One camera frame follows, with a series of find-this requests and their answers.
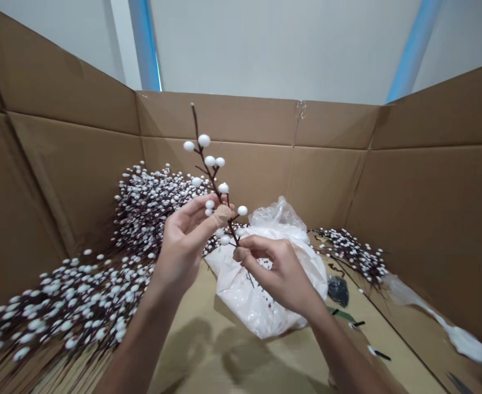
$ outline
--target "forearm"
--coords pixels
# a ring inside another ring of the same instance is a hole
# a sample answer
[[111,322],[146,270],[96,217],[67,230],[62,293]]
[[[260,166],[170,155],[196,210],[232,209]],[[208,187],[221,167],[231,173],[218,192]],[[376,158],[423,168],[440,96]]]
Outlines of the forearm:
[[166,294],[155,283],[152,285],[95,392],[140,394],[148,390],[181,299],[178,295]]
[[391,393],[371,364],[338,326],[323,302],[314,307],[307,319],[342,393]]

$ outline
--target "white berry cluster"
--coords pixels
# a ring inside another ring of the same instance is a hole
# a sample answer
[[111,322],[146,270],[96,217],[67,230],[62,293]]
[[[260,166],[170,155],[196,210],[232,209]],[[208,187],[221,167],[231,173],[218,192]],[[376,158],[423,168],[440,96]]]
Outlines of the white berry cluster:
[[155,260],[166,218],[192,198],[207,194],[209,181],[203,180],[204,176],[170,173],[168,163],[162,171],[148,172],[140,165],[127,170],[125,181],[119,184],[120,194],[115,196],[118,206],[113,240],[119,248]]
[[327,257],[345,259],[346,261],[340,260],[340,262],[359,272],[368,282],[377,285],[382,282],[383,276],[389,273],[381,257],[383,250],[378,249],[374,252],[369,244],[362,247],[358,239],[346,229],[324,230],[320,228],[314,232],[332,243],[331,247],[320,244],[317,249],[318,254],[321,252],[325,253]]
[[153,272],[153,264],[140,262],[137,255],[108,258],[87,249],[41,274],[37,288],[0,306],[0,350],[21,362],[53,338],[73,352],[120,343]]

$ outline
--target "white wall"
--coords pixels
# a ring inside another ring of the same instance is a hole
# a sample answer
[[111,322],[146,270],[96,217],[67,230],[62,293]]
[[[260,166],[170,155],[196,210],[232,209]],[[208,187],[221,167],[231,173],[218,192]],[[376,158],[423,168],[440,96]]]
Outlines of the white wall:
[[163,90],[384,104],[417,0],[151,0]]
[[0,0],[0,11],[125,82],[110,1]]
[[443,0],[413,91],[482,66],[482,0]]

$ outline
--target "hand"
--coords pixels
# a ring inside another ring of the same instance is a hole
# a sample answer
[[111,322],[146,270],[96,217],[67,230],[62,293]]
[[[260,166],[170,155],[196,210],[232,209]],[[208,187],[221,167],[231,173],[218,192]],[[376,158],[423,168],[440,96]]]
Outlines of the hand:
[[[204,213],[208,200],[217,208],[210,217]],[[207,194],[191,200],[166,220],[163,245],[152,276],[155,283],[149,287],[157,287],[176,297],[183,296],[196,279],[206,242],[219,227],[226,225],[218,219],[219,211],[217,196]]]
[[[290,241],[251,235],[241,239],[239,245],[250,250],[241,265],[280,305],[307,320],[309,313],[320,303],[325,308],[325,303],[308,279]],[[272,269],[260,266],[256,260],[258,258],[271,260]]]

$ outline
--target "white plastic wrap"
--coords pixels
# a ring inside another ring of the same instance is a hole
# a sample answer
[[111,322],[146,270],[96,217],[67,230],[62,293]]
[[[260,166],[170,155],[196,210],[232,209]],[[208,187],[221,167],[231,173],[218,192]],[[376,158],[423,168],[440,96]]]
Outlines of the white plastic wrap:
[[[310,248],[307,227],[294,209],[281,196],[268,208],[259,208],[250,215],[250,228],[243,237],[255,234],[270,239],[288,239],[316,291],[327,298],[327,274],[322,259]],[[246,268],[232,258],[232,245],[220,246],[205,258],[217,276],[217,295],[235,315],[260,339],[281,335],[289,329],[307,325],[300,315],[281,305],[270,303],[269,295],[250,283]]]
[[466,330],[456,326],[450,326],[444,318],[438,315],[429,305],[416,294],[409,286],[402,282],[396,275],[387,275],[383,279],[389,286],[389,293],[397,305],[417,305],[433,316],[444,327],[451,343],[458,353],[469,357],[471,360],[482,364],[482,343]]

